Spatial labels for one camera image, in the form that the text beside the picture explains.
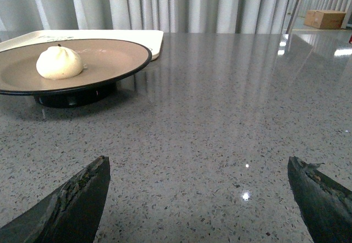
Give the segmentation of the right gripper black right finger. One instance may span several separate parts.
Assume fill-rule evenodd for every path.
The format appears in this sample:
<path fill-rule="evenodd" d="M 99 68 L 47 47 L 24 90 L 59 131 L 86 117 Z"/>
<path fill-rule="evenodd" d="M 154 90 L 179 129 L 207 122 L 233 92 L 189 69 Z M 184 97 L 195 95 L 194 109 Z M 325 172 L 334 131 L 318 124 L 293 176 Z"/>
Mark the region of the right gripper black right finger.
<path fill-rule="evenodd" d="M 289 158 L 294 200 L 314 242 L 351 242 L 351 191 L 317 170 L 319 166 Z"/>

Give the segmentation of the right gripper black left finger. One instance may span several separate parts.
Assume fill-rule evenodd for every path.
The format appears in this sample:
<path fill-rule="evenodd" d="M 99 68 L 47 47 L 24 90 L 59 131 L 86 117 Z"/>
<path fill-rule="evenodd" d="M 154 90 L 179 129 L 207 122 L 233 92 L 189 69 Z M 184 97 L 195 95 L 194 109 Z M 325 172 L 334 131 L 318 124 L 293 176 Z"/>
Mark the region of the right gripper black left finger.
<path fill-rule="evenodd" d="M 1 242 L 93 242 L 110 182 L 99 156 L 28 211 L 1 227 Z"/>

